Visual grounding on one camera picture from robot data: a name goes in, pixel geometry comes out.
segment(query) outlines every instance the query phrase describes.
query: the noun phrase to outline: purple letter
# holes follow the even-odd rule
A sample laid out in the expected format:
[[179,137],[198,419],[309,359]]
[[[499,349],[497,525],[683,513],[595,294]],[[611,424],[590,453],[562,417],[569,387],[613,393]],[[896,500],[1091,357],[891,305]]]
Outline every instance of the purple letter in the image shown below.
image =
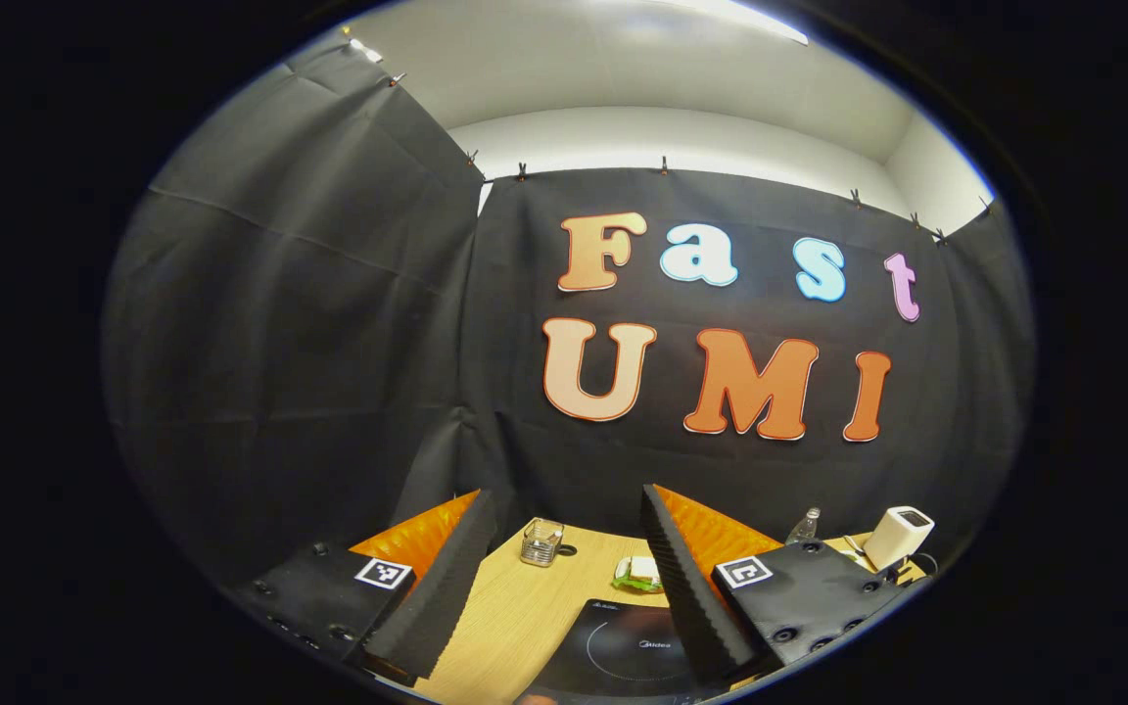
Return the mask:
[[905,321],[913,323],[922,315],[920,305],[913,300],[913,285],[917,283],[917,273],[904,261],[904,254],[895,253],[887,258],[887,272],[890,272],[891,285],[895,285],[895,307]]

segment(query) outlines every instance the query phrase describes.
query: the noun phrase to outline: ceiling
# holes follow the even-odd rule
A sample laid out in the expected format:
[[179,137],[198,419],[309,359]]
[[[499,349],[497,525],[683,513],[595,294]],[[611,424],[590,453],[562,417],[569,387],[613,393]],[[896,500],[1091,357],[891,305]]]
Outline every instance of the ceiling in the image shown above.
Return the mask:
[[679,107],[885,164],[914,108],[829,52],[661,0],[404,0],[347,23],[443,129],[559,107]]

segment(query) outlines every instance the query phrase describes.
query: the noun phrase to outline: orange letter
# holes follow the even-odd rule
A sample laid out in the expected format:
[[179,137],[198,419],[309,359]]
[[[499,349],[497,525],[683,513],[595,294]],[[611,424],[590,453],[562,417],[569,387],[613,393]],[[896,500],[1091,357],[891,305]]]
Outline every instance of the orange letter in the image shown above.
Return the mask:
[[602,397],[582,391],[582,354],[585,341],[594,337],[594,324],[579,318],[547,318],[543,333],[547,340],[543,389],[556,409],[579,420],[610,421],[635,407],[643,354],[655,341],[653,327],[617,324],[608,329],[617,341],[617,373],[613,389]]
[[851,414],[851,423],[843,429],[843,438],[866,442],[878,438],[878,409],[881,407],[881,389],[890,371],[890,358],[881,352],[862,352],[856,355],[856,367],[860,368],[856,409]]
[[[615,266],[626,266],[629,233],[646,232],[646,220],[638,213],[588,215],[564,220],[561,228],[567,229],[567,272],[561,276],[561,291],[590,291],[617,284],[617,275],[603,266],[603,255],[613,255]],[[607,228],[618,229],[603,237]]]
[[756,362],[747,338],[738,331],[706,329],[698,336],[707,350],[703,390],[694,414],[686,416],[686,430],[695,433],[721,433],[725,429],[721,404],[730,397],[730,415],[739,433],[756,423],[768,405],[768,414],[756,428],[760,438],[797,441],[803,438],[803,397],[807,376],[818,358],[818,347],[805,340],[786,338],[774,351],[765,371],[756,374]]

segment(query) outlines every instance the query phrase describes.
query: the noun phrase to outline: black induction cooktop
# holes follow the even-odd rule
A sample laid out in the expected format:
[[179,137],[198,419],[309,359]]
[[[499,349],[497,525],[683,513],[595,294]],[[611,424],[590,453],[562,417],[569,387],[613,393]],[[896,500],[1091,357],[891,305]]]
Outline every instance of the black induction cooktop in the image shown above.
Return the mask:
[[667,608],[590,599],[515,705],[694,705],[724,691],[699,686]]

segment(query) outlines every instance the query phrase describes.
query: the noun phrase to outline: cable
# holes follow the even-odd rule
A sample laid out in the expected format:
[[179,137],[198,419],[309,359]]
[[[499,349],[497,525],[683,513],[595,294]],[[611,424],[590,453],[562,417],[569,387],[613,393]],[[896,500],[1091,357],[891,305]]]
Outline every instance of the cable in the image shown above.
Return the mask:
[[913,553],[914,558],[917,556],[925,556],[931,559],[931,563],[934,563],[934,572],[932,572],[931,575],[936,575],[938,573],[938,562],[934,559],[934,556],[931,556],[928,553]]

